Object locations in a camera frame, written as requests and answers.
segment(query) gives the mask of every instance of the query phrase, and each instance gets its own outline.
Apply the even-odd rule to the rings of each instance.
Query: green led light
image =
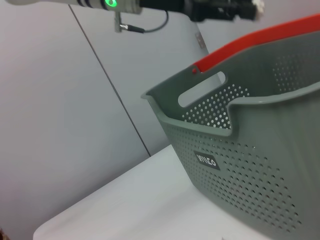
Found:
[[[115,8],[117,4],[117,0],[105,0],[105,3],[108,4],[110,7]]]

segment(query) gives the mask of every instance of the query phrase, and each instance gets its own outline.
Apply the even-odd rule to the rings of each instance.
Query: white table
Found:
[[[172,146],[40,226],[33,239],[270,240],[202,195]]]

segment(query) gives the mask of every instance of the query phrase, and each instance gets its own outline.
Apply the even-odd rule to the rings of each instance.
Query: gray wall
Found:
[[[320,0],[264,0],[265,14],[258,22],[205,21],[198,27],[209,52],[248,33],[320,13]]]
[[[140,95],[206,54],[173,15],[155,35],[116,34],[113,14],[0,1],[0,226],[30,240],[41,224],[168,144]],[[126,22],[156,27],[163,12]]]

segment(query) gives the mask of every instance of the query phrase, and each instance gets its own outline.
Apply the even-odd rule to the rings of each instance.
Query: handle cutout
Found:
[[[182,93],[178,98],[178,103],[181,107],[185,108],[194,103],[198,99],[207,95],[211,91],[220,87],[226,81],[226,75],[220,71],[217,74],[207,78],[206,80],[195,85],[193,88]]]

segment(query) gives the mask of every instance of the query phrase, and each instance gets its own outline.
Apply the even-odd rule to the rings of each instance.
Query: basket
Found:
[[[218,72],[223,85],[179,105]],[[273,239],[320,239],[320,14],[244,36],[142,98],[211,201]]]

